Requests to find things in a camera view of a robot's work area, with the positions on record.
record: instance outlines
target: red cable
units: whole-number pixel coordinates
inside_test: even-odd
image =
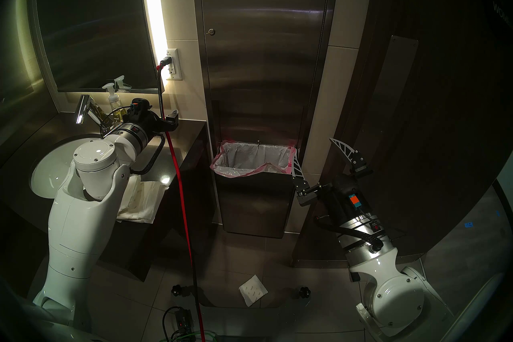
[[[184,200],[184,189],[182,187],[182,176],[180,174],[180,167],[178,166],[177,156],[174,153],[174,147],[173,143],[171,142],[171,137],[169,136],[169,132],[166,131],[166,138],[167,142],[169,144],[169,151],[171,152],[171,157],[173,158],[173,164],[174,168],[177,171],[177,178],[178,178],[178,189],[180,191],[180,204],[182,205],[182,217],[184,219],[184,228],[185,228],[185,237],[187,239],[187,247],[189,248],[189,258],[191,260],[191,268],[192,271],[194,270],[194,265],[192,263],[192,251],[191,251],[191,243],[189,240],[189,229],[187,228],[187,215],[185,214],[185,200]],[[203,329],[203,319],[201,317],[201,308],[198,304],[198,320],[200,322],[200,333],[201,333],[201,341],[205,342],[205,330]]]

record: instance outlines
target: wall light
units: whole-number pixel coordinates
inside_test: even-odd
[[[166,31],[164,29],[164,17],[162,15],[161,0],[144,0],[146,8],[146,17],[150,28],[151,41],[153,45],[153,54],[155,61],[160,62],[167,51]],[[162,71],[162,83],[168,77],[169,71],[165,68]]]

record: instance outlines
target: mirror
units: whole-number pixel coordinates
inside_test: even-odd
[[[59,92],[103,92],[121,75],[121,88],[156,90],[143,0],[29,0],[29,6],[41,69]]]

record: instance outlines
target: countertop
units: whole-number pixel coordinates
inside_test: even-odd
[[[73,113],[57,114],[27,139],[0,169],[0,200],[45,233],[48,232],[48,216],[53,199],[42,198],[32,192],[30,179],[34,168],[46,154],[67,141],[100,136],[98,126],[89,117],[86,117],[81,125],[75,124],[73,118]],[[179,165],[205,124],[204,121],[180,120],[178,128],[170,134]],[[159,143],[160,138],[155,137],[139,155],[132,168],[143,169]],[[170,185],[175,176],[176,171],[166,142],[155,165],[141,179],[162,181]]]

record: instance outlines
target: soap dispenser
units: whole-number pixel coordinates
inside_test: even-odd
[[[115,88],[118,88],[118,92],[128,92],[127,90],[132,88],[131,85],[125,84],[124,79],[125,75],[119,76],[118,78],[114,79],[114,83],[117,85],[117,87]]]
[[[123,105],[121,104],[119,95],[114,92],[114,83],[105,84],[102,88],[109,92],[110,107],[113,111],[115,110],[112,113],[112,116],[114,117],[114,125],[117,127],[123,123],[123,115],[127,114],[127,111],[125,109],[119,109]]]

